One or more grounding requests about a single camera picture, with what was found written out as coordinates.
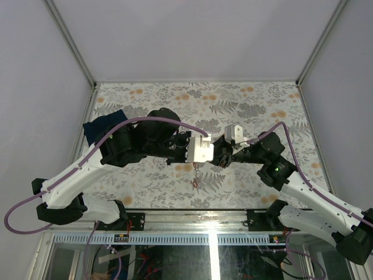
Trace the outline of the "red handled metal keyring holder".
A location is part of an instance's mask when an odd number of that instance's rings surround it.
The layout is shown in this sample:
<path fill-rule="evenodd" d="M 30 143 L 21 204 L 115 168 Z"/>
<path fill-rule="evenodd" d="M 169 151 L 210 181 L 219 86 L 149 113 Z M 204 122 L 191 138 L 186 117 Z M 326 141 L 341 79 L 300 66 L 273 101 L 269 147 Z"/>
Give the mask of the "red handled metal keyring holder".
<path fill-rule="evenodd" d="M 199 194 L 199 189 L 200 189 L 200 178 L 201 178 L 201 172 L 199 170 L 199 163 L 193 162 L 193 169 L 195 171 L 195 175 L 193 180 L 191 181 L 192 188 L 197 191 Z"/>

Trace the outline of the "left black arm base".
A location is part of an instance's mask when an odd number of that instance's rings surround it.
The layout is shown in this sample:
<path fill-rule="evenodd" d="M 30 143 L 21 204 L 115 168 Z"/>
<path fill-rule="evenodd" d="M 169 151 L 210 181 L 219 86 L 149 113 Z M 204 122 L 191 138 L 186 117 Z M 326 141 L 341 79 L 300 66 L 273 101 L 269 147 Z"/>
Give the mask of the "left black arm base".
<path fill-rule="evenodd" d="M 145 213 L 133 212 L 128 213 L 128 219 L 125 222 L 121 222 L 117 230 L 125 232 L 142 232 L 145 229 Z"/>

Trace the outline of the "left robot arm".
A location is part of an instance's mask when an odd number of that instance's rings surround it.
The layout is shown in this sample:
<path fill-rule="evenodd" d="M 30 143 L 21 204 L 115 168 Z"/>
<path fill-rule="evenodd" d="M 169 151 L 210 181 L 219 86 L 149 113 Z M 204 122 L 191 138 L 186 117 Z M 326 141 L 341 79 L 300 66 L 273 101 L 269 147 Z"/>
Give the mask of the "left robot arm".
<path fill-rule="evenodd" d="M 127 119 L 121 111 L 85 125 L 89 150 L 59 175 L 37 178 L 31 185 L 42 203 L 39 220 L 67 225 L 79 220 L 96 221 L 105 229 L 121 230 L 129 224 L 124 204 L 117 199 L 97 199 L 84 193 L 102 177 L 146 157 L 185 163 L 192 131 L 183 127 L 175 112 L 167 108 L 151 111 L 146 117 Z"/>

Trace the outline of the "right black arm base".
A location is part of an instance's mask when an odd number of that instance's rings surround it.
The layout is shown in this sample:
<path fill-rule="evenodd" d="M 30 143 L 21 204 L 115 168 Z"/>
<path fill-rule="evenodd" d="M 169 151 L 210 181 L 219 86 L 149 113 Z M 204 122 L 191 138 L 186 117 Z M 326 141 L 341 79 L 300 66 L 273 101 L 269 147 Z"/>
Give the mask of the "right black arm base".
<path fill-rule="evenodd" d="M 279 212 L 247 209 L 248 230 L 252 232 L 270 232 L 285 230 L 285 226 L 279 220 Z"/>

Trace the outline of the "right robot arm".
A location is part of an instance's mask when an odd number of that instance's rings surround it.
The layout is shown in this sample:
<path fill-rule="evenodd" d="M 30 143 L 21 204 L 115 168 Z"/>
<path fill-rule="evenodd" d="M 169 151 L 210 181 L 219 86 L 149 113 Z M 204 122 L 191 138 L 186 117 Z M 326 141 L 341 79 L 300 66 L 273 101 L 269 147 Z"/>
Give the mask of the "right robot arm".
<path fill-rule="evenodd" d="M 221 136 L 214 141 L 213 165 L 260 164 L 260 180 L 292 196 L 312 209 L 305 213 L 284 201 L 267 210 L 266 224 L 272 230 L 282 226 L 299 229 L 335 246 L 347 260 L 364 265 L 372 253 L 372 209 L 348 204 L 307 179 L 300 168 L 281 154 L 285 147 L 274 132 L 263 132 L 257 142 L 241 144 Z"/>

